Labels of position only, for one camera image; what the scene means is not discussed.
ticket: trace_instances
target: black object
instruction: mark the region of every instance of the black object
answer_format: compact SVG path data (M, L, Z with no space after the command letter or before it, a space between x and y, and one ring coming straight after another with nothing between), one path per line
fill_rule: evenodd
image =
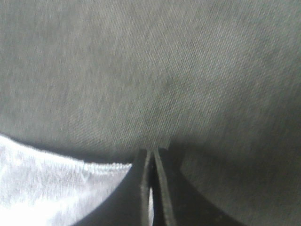
M243 226L193 188L165 149L141 150L111 196L74 226L149 226L150 187L153 226Z

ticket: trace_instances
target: fabric texture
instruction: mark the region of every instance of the fabric texture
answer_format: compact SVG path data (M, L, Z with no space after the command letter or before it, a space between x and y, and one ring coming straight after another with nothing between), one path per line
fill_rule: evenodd
M171 144L237 220L301 222L301 1L0 0L0 17L1 133L107 162Z
M130 168L84 163L0 136L0 225L72 225L100 205Z

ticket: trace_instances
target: white fabric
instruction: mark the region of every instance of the white fabric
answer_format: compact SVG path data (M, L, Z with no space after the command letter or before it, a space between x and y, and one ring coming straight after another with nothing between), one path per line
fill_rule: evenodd
M85 163L0 136L0 225L72 225L101 204L130 168Z

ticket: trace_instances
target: gray fabric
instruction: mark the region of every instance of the gray fabric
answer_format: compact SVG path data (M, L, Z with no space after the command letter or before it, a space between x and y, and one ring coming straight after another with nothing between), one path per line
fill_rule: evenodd
M229 214L301 222L299 0L0 2L0 132L108 161L186 144Z
M100 205L130 168L84 163L0 136L0 225L72 225Z

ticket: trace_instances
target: dark gray twill fabric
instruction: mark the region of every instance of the dark gray twill fabric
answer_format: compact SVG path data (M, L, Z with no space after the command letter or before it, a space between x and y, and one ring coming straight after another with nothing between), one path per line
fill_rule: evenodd
M0 0L0 133L107 161L172 143L236 219L299 225L301 1Z

